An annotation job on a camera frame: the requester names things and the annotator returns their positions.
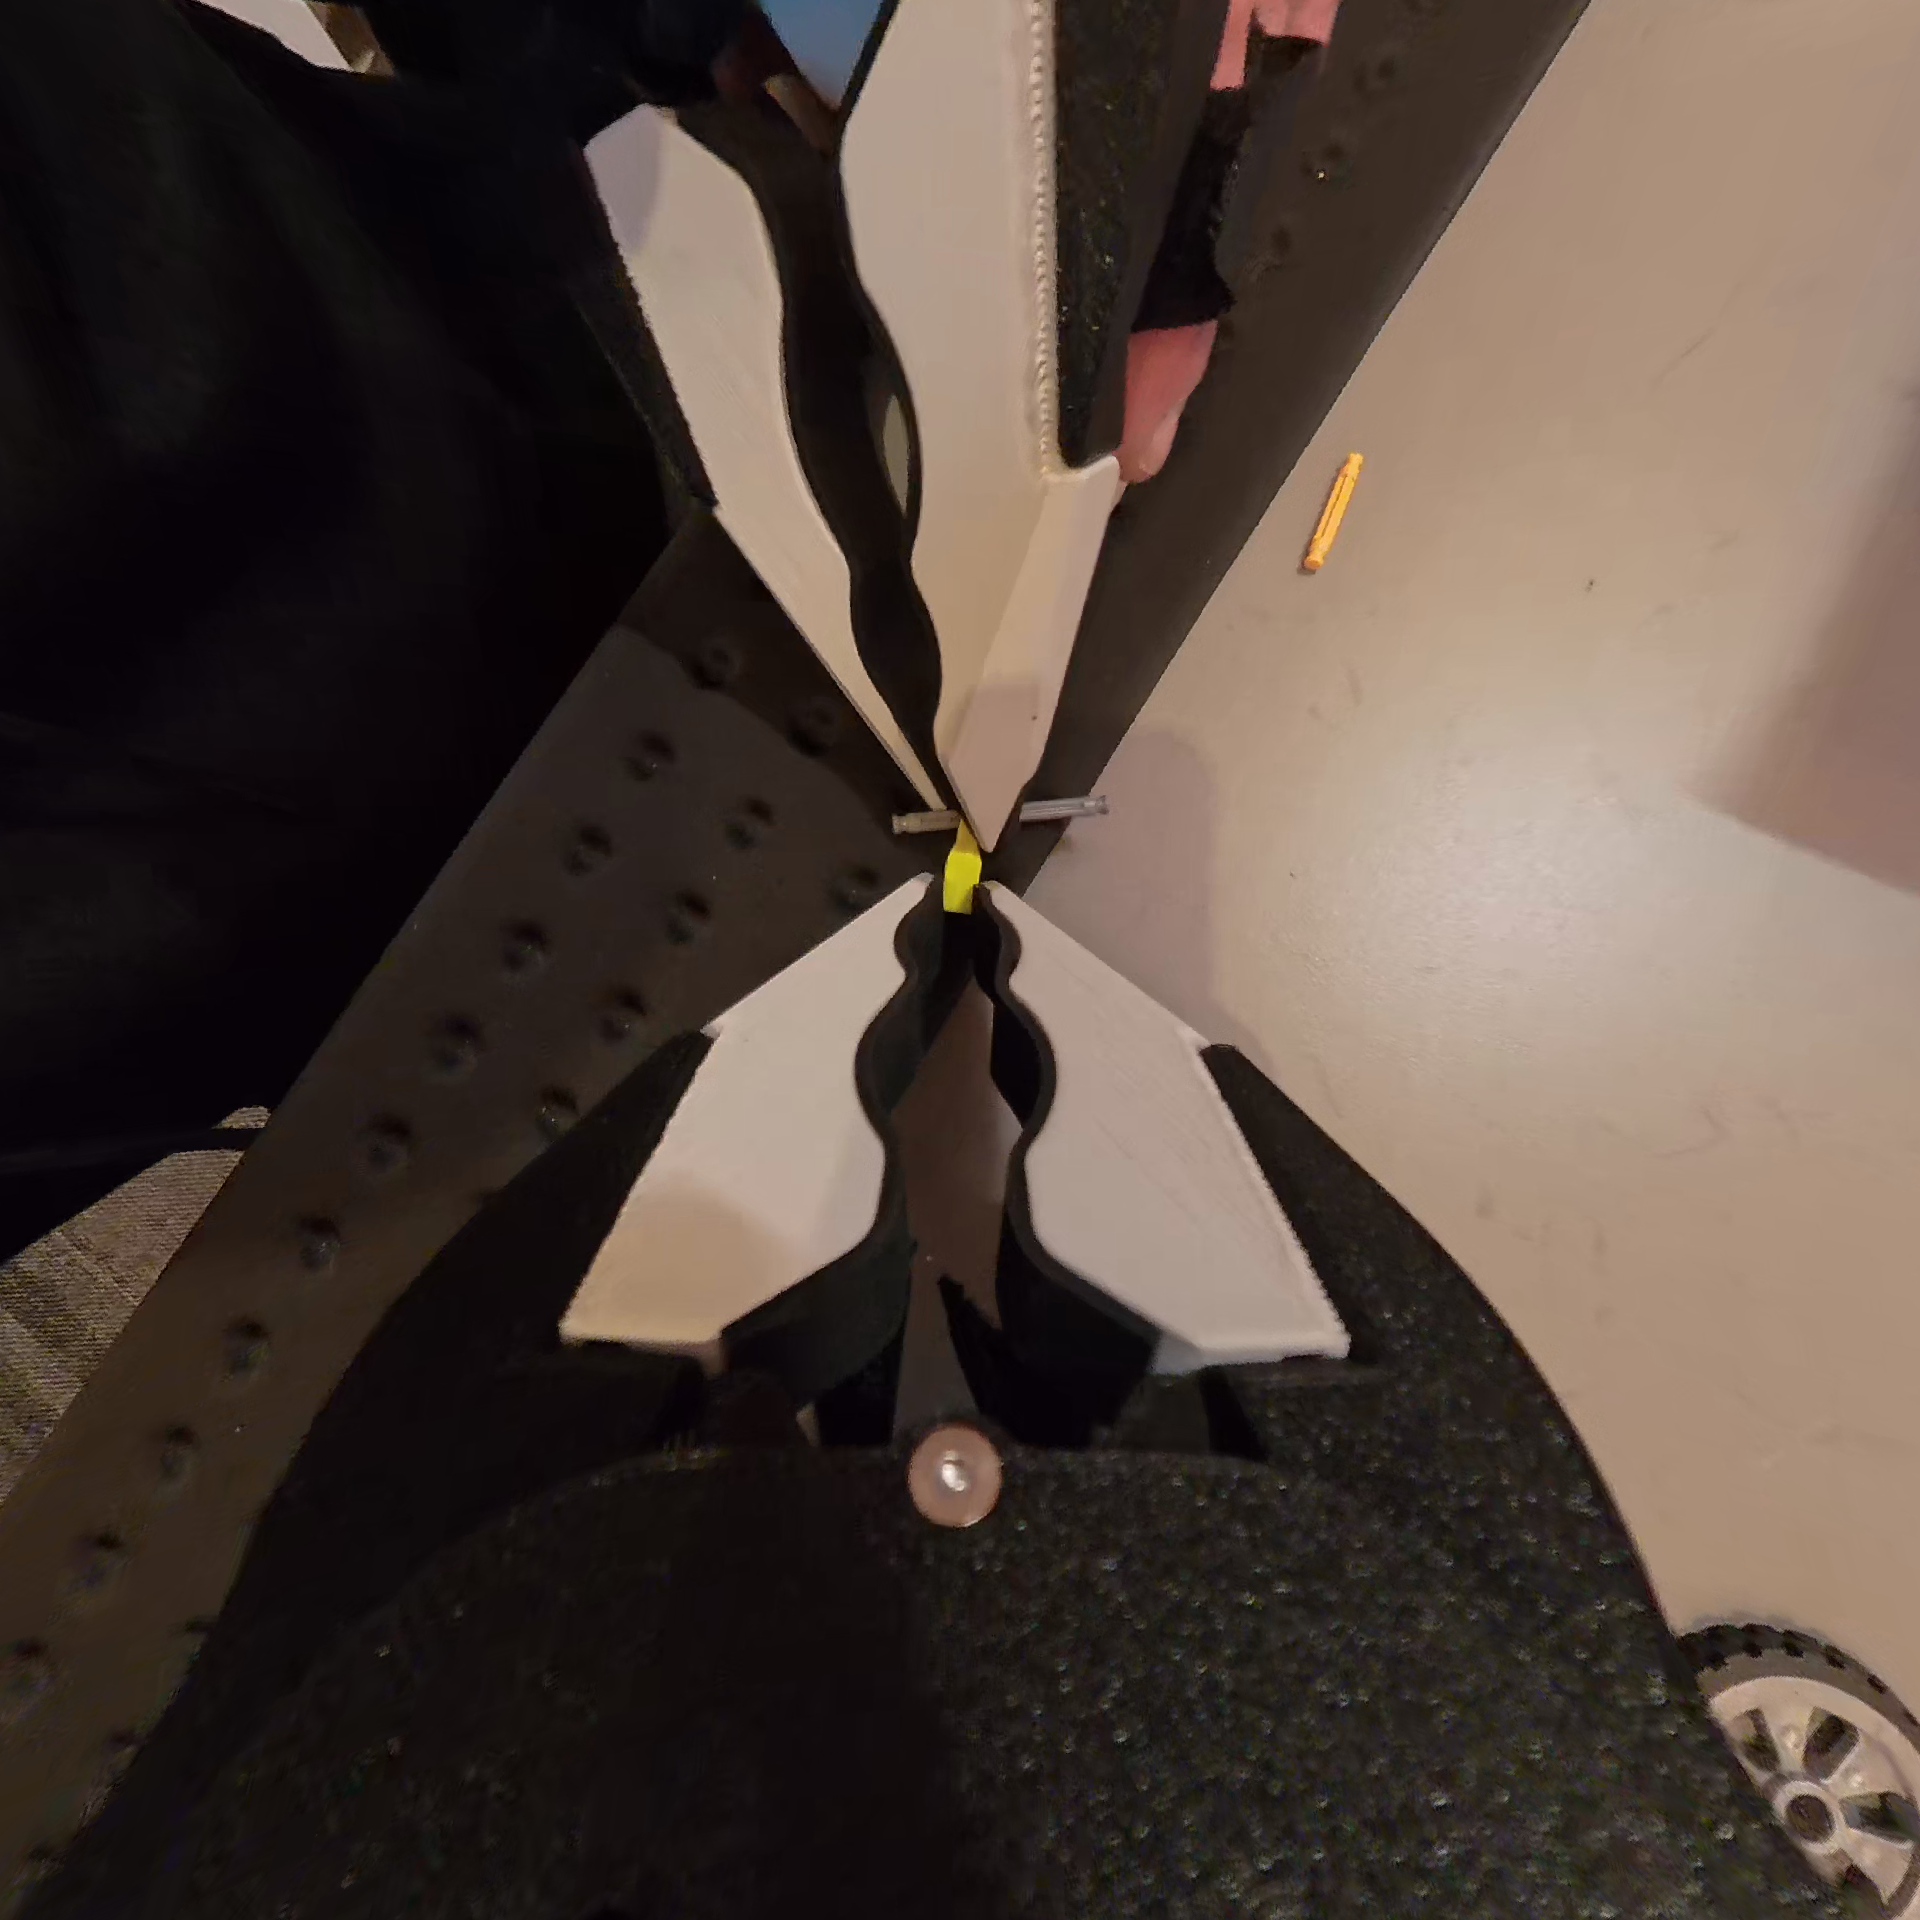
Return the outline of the black toy vehicle wheel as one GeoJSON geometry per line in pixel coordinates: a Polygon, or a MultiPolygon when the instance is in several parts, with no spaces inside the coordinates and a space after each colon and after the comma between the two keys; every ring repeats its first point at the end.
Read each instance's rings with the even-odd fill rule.
{"type": "Polygon", "coordinates": [[[1680,1637],[1702,1702],[1807,1868],[1863,1917],[1917,1915],[1917,1720],[1893,1689],[1802,1628],[1680,1637]]]}

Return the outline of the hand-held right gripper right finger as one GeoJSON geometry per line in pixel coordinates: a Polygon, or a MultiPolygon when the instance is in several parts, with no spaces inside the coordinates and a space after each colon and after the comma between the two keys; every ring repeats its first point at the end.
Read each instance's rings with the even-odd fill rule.
{"type": "Polygon", "coordinates": [[[1346,1325],[1259,1169],[1207,1044],[1000,884],[995,1082],[1020,1110],[1020,1271],[1118,1331],[1122,1373],[1343,1363],[1346,1325]]]}

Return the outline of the black perforated mat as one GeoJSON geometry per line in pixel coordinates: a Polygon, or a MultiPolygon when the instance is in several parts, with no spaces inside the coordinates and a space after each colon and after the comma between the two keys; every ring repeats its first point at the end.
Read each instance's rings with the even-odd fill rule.
{"type": "MultiPolygon", "coordinates": [[[[588,145],[668,535],[300,1074],[141,1151],[236,1164],[3,1498],[3,1917],[1195,1917],[1499,1867],[1379,1785],[1454,1626],[1577,1674],[1433,1408],[1518,1408],[1574,1573],[1618,1547],[1532,1364],[1234,1047],[1207,1064],[1352,1349],[1123,1373],[1020,1271],[995,939],[944,915],[879,1229],[722,1352],[563,1313],[703,1029],[953,833],[715,519],[588,145]]],[[[1234,296],[1119,485],[1020,802],[1106,770],[1585,5],[1349,5],[1262,53],[1234,296]]],[[[1058,829],[980,884],[1026,896],[1058,829]]]]}

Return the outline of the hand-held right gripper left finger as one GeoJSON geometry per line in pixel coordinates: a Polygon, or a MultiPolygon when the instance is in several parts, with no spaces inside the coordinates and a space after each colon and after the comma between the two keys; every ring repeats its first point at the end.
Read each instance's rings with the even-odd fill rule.
{"type": "Polygon", "coordinates": [[[911,876],[707,1021],[565,1342],[722,1352],[875,1237],[944,931],[938,884],[911,876]]]}

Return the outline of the thin grey plastic rod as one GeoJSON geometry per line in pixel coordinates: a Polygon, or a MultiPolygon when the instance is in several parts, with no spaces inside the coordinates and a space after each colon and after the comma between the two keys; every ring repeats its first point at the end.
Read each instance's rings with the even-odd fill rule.
{"type": "MultiPolygon", "coordinates": [[[[1103,794],[1045,798],[1020,805],[1012,815],[1012,825],[1068,825],[1077,820],[1106,818],[1107,815],[1110,800],[1103,794]]],[[[896,839],[953,835],[965,825],[965,817],[955,809],[922,809],[896,813],[889,817],[889,833],[896,839]]]]}

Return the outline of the person's left hand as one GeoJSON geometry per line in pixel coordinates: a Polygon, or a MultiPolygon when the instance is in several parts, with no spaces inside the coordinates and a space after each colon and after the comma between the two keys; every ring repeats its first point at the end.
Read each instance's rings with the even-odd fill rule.
{"type": "MultiPolygon", "coordinates": [[[[1231,115],[1244,104],[1255,37],[1298,48],[1323,47],[1331,38],[1337,8],[1337,2],[1226,5],[1212,58],[1207,108],[1231,115]]],[[[1207,234],[1194,230],[1184,211],[1169,216],[1137,325],[1126,345],[1122,430],[1115,448],[1115,470],[1123,486],[1142,485],[1164,468],[1231,302],[1231,293],[1214,269],[1207,234]]]]}

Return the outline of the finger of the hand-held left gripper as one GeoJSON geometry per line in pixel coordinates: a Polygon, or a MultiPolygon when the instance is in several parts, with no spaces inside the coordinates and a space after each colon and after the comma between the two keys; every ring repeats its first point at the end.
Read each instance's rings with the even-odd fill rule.
{"type": "Polygon", "coordinates": [[[1062,448],[1054,79],[1051,5],[892,5],[838,150],[903,378],[931,748],[985,852],[1039,770],[1122,493],[1111,455],[1062,448]]]}
{"type": "Polygon", "coordinates": [[[952,805],[825,159],[724,106],[636,106],[585,157],[717,522],[917,800],[952,805]]]}

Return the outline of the short yellow plastic rod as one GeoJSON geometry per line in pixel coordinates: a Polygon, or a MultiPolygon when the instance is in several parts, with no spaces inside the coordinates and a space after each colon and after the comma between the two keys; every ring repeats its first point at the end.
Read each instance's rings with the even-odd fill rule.
{"type": "Polygon", "coordinates": [[[1331,554],[1331,546],[1337,539],[1343,519],[1352,507],[1352,498],[1364,468],[1364,457],[1358,451],[1349,451],[1337,464],[1322,508],[1311,525],[1308,542],[1299,558],[1301,575],[1315,575],[1323,569],[1325,561],[1331,554]]]}

